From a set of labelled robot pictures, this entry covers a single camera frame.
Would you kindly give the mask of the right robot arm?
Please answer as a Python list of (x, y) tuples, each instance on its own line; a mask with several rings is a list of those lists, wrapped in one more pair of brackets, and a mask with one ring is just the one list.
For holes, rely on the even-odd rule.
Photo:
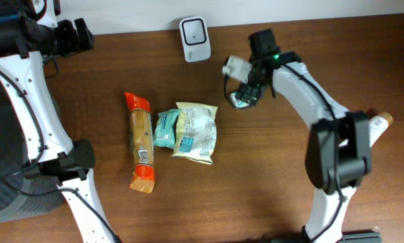
[(378, 232), (343, 233), (351, 197), (372, 170), (370, 125), (366, 113), (350, 112), (311, 76), (294, 52), (282, 52), (271, 30), (248, 37), (248, 60), (229, 57), (226, 78), (240, 82), (225, 97), (236, 109), (254, 107), (265, 89), (282, 95), (309, 128), (305, 156), (307, 176), (315, 191), (311, 215), (301, 235), (291, 242), (381, 242)]

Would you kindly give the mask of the white bottle with wooden cap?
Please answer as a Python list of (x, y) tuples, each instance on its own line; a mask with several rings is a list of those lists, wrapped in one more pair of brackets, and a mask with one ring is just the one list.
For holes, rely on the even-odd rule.
[(375, 109), (368, 109), (366, 117), (369, 119), (370, 146), (381, 137), (381, 135), (393, 124), (394, 118), (387, 112), (378, 112)]

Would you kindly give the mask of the orange spaghetti packet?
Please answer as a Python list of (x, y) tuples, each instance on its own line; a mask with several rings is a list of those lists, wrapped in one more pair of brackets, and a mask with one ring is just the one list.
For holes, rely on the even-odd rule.
[(130, 92), (125, 92), (124, 96), (129, 110), (130, 150), (134, 161), (129, 188), (150, 194), (155, 186), (151, 106), (147, 99)]

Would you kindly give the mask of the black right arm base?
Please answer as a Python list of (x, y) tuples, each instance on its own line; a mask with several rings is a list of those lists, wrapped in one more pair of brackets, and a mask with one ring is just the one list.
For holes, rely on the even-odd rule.
[[(269, 243), (309, 243), (310, 240), (304, 236), (296, 236), (286, 239), (273, 239)], [(339, 243), (382, 243), (382, 238), (379, 232), (355, 232), (344, 234), (338, 241)]]

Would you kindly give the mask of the small teal tissue pack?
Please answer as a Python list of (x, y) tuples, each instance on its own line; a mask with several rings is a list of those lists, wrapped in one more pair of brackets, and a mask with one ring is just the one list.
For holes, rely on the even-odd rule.
[(230, 93), (230, 99), (232, 101), (232, 106), (235, 109), (247, 109), (250, 108), (250, 104), (238, 99), (238, 92), (232, 92)]

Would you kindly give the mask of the teal wipes pouch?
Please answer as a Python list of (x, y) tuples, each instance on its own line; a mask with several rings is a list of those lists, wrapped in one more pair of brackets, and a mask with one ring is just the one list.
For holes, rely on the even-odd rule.
[(180, 109), (171, 109), (159, 113), (154, 133), (154, 145), (173, 149), (176, 144), (176, 122)]

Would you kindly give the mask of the cream snack bag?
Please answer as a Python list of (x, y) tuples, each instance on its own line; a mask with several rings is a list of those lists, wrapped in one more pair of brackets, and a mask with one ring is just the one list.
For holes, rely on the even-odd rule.
[(172, 157), (213, 165), (216, 147), (218, 108), (200, 103), (177, 102), (180, 114), (176, 121), (176, 144)]

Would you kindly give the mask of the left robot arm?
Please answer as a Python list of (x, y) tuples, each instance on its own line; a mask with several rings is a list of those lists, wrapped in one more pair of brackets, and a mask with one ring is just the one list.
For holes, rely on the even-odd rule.
[(0, 83), (17, 115), (28, 160), (19, 173), (48, 179), (68, 202), (85, 242), (118, 242), (101, 206), (90, 141), (73, 141), (58, 117), (43, 66), (91, 50), (82, 18), (58, 20), (59, 1), (0, 1)]

